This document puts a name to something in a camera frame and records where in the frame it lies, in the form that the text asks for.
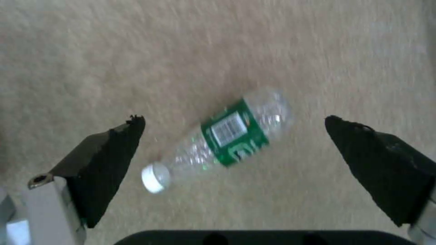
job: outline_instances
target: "bottle cap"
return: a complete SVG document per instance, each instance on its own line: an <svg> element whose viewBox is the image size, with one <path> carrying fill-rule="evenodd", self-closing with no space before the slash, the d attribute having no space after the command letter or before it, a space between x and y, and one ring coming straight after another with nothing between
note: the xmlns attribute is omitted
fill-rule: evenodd
<svg viewBox="0 0 436 245"><path fill-rule="evenodd" d="M159 183L156 176L154 175L152 164L142 169L141 177L142 183L144 184L145 188L147 188L147 190L151 193L161 192L165 188Z"/></svg>

